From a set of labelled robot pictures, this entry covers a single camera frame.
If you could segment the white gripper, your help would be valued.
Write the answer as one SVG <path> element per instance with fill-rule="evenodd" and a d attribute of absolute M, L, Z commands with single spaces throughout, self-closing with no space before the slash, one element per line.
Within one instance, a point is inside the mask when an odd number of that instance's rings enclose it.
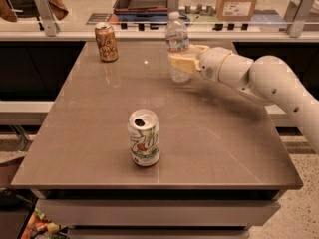
<path fill-rule="evenodd" d="M 209 48 L 205 45 L 190 45 L 188 51 L 189 55 L 169 55 L 169 64 L 191 75 L 200 70 L 200 74 L 205 79 L 214 83 L 218 82 L 218 74 L 223 61 L 232 54 L 231 50 L 221 47 Z"/>

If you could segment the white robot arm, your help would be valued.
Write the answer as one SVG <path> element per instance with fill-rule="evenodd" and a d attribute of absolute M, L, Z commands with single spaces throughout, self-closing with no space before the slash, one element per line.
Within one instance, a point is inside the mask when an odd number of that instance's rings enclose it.
<path fill-rule="evenodd" d="M 169 54 L 168 62 L 225 84 L 253 102 L 279 106 L 319 153 L 319 101 L 283 60 L 274 56 L 252 60 L 221 47 L 191 45 L 184 52 Z"/>

